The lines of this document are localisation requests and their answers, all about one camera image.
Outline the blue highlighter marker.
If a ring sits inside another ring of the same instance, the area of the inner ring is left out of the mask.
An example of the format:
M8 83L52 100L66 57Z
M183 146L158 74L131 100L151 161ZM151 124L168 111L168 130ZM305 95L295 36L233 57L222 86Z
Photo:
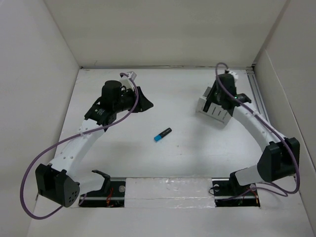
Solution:
M159 140L161 140L163 137L165 137L166 135L168 135L169 133L171 133L172 129L169 127L167 129L165 129L164 131L162 131L161 133L159 133L157 136L154 137L154 141L158 142Z

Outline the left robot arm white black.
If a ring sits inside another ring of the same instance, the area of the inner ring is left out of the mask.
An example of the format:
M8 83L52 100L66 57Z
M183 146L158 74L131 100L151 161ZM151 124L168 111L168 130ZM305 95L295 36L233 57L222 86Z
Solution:
M49 164L36 168L39 195L63 207L70 207L83 194L106 195L110 191L110 176L95 169L92 173L100 175L99 178L80 179L76 177L80 162L108 128L118 124L118 113L141 113L152 107L153 103L132 78L106 81L101 96L85 114L78 134Z

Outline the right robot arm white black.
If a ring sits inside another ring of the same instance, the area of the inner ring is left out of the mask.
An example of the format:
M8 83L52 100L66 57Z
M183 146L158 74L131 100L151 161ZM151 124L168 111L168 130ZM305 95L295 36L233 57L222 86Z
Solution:
M219 106L236 119L251 134L262 150L256 165L230 174L228 188L238 195L253 183L272 183L275 180L298 173L300 143L296 138L286 138L275 130L258 113L251 99L244 93L238 94L235 77L226 71L218 75L208 93L203 111Z

